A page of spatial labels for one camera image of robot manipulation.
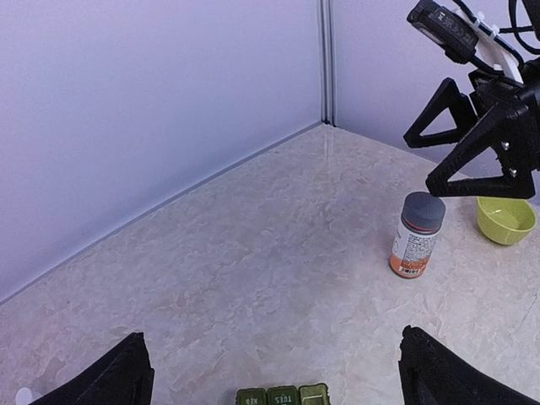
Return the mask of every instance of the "marble surface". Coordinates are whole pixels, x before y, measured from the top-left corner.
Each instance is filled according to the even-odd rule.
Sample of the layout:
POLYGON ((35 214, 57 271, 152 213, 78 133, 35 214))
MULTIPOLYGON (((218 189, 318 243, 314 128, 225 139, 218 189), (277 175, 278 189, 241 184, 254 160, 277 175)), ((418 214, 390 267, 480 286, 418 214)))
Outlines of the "marble surface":
POLYGON ((409 324, 540 399, 537 230, 496 246, 474 199, 447 199, 426 274, 388 267, 402 200, 432 167, 318 127, 178 198, 0 307, 0 403, 60 386, 131 331, 155 404, 318 381, 333 404, 402 403, 409 324))

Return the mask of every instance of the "yellow bowl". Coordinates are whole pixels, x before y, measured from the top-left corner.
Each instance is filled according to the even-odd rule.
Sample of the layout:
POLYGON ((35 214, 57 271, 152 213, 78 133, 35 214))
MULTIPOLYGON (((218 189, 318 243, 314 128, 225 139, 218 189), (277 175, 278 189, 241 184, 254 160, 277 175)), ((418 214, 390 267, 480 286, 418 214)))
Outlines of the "yellow bowl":
POLYGON ((477 197, 476 201, 478 226, 493 242, 514 245, 537 224, 537 215, 525 200, 477 197))

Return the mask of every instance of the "bottle label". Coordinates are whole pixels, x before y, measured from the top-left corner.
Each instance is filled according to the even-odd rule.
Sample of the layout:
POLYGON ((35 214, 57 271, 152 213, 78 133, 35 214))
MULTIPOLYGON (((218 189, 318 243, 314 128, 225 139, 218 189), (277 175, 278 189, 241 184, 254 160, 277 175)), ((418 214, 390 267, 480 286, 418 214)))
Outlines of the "bottle label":
POLYGON ((428 266, 438 234, 439 232, 432 235, 416 234, 407 229, 400 220, 390 257, 392 270, 405 278, 421 276, 428 266))

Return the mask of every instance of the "gray wall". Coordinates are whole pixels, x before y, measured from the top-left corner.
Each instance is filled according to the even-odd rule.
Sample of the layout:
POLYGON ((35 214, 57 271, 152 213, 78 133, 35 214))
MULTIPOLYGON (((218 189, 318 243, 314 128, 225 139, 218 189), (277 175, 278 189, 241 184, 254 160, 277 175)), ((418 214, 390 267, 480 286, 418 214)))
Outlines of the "gray wall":
MULTIPOLYGON (((467 74, 474 67, 450 61, 435 43, 407 22, 408 13, 417 2, 334 0, 336 121, 349 131, 440 161, 451 147, 411 150, 403 141, 403 134, 444 78, 454 78, 462 93, 470 93, 473 89, 467 74)), ((437 2, 456 8, 449 0, 437 2)), ((510 25, 507 2, 467 0, 465 3, 473 12, 484 11, 489 24, 510 25)), ((528 24, 524 9, 518 16, 525 17, 520 23, 528 24)), ((511 35, 505 38, 526 59, 531 58, 511 35)), ((531 36, 526 38, 538 44, 531 36)), ((450 115, 442 115, 430 129, 441 131, 452 126, 450 115)), ((498 176, 500 167, 494 156, 488 151, 465 166, 464 171, 470 176, 498 176)), ((540 187, 540 176, 537 184, 540 187)))
POLYGON ((313 0, 3 2, 0 300, 320 118, 313 0))

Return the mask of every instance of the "pill bottle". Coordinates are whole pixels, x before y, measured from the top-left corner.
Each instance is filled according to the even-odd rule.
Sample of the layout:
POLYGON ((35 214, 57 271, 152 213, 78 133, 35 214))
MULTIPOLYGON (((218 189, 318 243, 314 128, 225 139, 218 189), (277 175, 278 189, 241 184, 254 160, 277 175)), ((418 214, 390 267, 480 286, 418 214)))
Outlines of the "pill bottle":
POLYGON ((424 274, 445 212, 442 200, 427 192, 412 192, 405 197, 390 256, 394 273, 404 278, 424 274))

